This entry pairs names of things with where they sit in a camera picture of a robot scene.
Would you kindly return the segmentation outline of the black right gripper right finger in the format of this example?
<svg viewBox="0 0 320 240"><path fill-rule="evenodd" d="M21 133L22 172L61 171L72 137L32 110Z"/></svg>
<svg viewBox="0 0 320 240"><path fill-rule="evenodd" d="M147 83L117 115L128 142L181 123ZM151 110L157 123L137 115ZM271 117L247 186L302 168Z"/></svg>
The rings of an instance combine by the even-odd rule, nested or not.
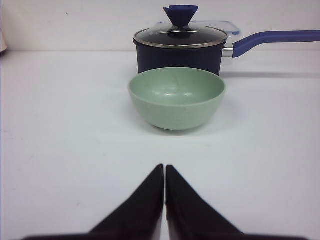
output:
<svg viewBox="0 0 320 240"><path fill-rule="evenodd" d="M205 202L173 165L165 170L171 240L303 240L301 236L244 233Z"/></svg>

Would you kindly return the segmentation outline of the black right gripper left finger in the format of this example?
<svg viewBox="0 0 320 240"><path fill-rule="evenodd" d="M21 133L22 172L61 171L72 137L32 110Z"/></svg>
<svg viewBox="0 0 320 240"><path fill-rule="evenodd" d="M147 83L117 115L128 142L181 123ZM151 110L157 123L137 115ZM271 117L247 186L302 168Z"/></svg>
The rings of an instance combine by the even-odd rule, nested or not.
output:
<svg viewBox="0 0 320 240"><path fill-rule="evenodd" d="M159 240L164 166L157 165L134 193L88 233L34 235L26 240Z"/></svg>

